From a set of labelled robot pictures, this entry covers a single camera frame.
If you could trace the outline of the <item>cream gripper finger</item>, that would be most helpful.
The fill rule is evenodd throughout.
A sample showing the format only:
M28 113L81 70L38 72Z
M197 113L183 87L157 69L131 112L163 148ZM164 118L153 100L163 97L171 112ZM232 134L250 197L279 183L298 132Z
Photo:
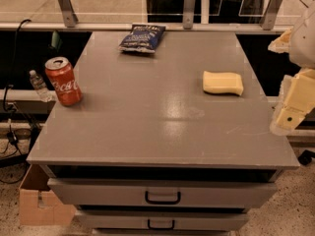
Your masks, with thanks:
M275 53L288 53L291 33L292 29L287 29L269 44L268 50Z
M293 77L285 75L270 124L271 132L277 136L287 136L314 108L315 70L302 68Z

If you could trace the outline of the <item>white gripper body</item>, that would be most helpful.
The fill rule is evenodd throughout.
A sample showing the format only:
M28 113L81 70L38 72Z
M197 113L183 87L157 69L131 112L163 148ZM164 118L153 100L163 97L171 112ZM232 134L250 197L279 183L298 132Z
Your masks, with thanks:
M299 67L315 68L315 3L312 3L292 28L289 60Z

